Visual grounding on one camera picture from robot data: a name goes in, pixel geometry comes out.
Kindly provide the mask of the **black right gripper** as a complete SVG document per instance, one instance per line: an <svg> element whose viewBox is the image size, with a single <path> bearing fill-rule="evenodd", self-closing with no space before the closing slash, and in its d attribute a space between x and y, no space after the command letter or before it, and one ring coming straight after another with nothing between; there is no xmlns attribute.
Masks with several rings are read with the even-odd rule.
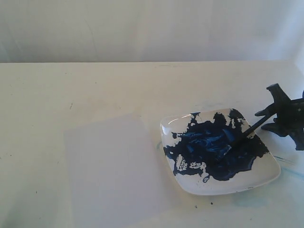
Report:
<svg viewBox="0 0 304 228"><path fill-rule="evenodd" d="M273 116L272 123L264 124L261 129L275 133L280 137L290 136L296 150L304 149L304 99L291 100L279 84L266 88L272 95L274 107L267 107L255 113L255 116Z"/></svg>

